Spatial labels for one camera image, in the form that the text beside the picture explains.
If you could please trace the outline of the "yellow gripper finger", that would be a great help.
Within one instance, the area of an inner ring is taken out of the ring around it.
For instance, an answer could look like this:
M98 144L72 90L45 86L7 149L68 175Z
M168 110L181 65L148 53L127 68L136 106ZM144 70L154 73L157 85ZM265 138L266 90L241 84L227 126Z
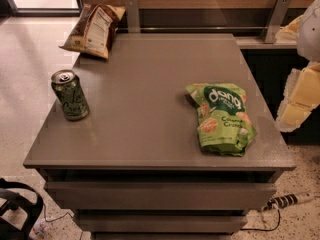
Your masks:
M288 25L282 27L276 33L276 41L277 42L295 41L297 39L301 20L302 20L302 15L292 20Z
M283 95L275 123L279 131L292 132L320 105L320 63L309 63L302 70L293 69Z

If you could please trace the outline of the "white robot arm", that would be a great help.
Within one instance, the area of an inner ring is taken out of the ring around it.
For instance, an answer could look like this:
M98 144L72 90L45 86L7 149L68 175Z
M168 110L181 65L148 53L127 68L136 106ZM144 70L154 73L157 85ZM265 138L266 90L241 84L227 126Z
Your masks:
M292 132L320 105L320 0L280 29L276 41L296 41L297 53L309 61L302 70L291 70L277 111L277 128Z

